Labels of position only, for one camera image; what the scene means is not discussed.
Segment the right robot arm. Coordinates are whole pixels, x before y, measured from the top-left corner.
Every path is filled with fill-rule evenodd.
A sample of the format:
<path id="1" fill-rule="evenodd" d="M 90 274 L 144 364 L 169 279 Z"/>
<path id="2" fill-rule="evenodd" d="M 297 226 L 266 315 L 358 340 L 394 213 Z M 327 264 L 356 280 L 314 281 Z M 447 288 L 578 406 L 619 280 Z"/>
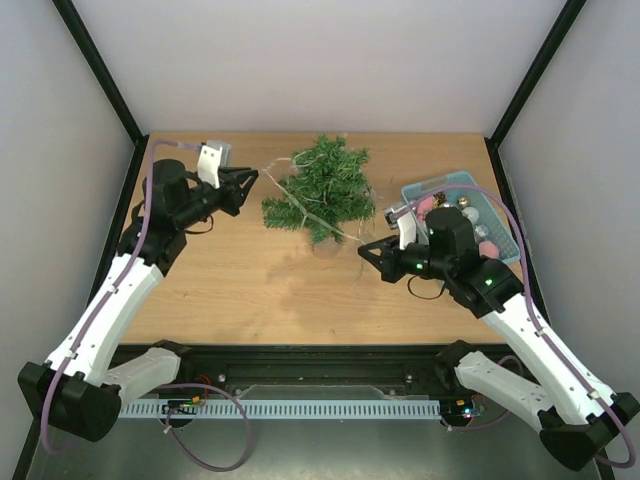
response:
<path id="1" fill-rule="evenodd" d="M 456 303 L 497 332 L 533 375 L 532 380 L 490 360 L 464 341 L 445 348 L 436 379 L 445 390 L 462 387 L 493 400 L 526 422 L 546 450 L 579 471 L 597 460 L 639 413 L 638 400 L 616 393 L 566 347 L 533 305 L 527 285 L 498 259 L 483 256 L 472 223 L 456 208 L 426 216 L 429 240 L 409 239 L 411 215 L 398 219 L 398 234 L 359 247 L 359 256 L 385 282 L 406 275 L 439 280 Z"/>

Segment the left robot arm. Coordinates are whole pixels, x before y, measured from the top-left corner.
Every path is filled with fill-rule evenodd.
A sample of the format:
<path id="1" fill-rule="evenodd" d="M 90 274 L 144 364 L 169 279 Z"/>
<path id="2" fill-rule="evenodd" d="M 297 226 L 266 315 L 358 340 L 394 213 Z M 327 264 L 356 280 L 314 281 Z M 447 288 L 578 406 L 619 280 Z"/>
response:
<path id="1" fill-rule="evenodd" d="M 44 442 L 51 427 L 96 442 L 122 407 L 179 377 L 187 349 L 167 340 L 118 367 L 111 362 L 132 320 L 186 247 L 190 228 L 217 211 L 237 216 L 258 176 L 249 167 L 190 172 L 178 160 L 154 162 L 143 199 L 82 317 L 43 363 L 28 362 L 18 375 Z"/>

